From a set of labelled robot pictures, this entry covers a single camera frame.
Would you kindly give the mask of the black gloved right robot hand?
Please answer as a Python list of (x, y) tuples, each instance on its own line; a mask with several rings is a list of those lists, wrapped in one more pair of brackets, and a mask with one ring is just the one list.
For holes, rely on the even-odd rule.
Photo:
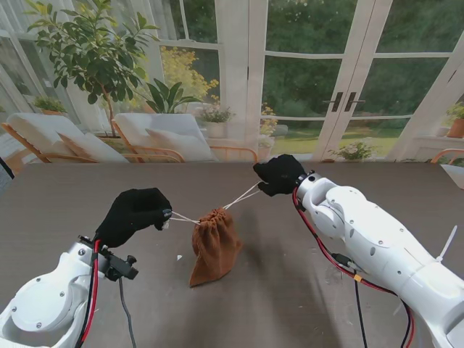
[(259, 190), (268, 196), (291, 194), (301, 180), (307, 177), (301, 163), (289, 154), (256, 163), (253, 170), (260, 178), (257, 185)]

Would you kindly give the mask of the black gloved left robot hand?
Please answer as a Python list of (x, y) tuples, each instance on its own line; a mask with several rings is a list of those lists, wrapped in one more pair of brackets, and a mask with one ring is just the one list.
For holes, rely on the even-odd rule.
[(99, 241), (101, 247), (121, 247), (135, 232), (149, 226), (161, 231), (171, 216), (171, 204), (158, 188), (132, 188), (113, 201), (96, 229), (94, 241)]

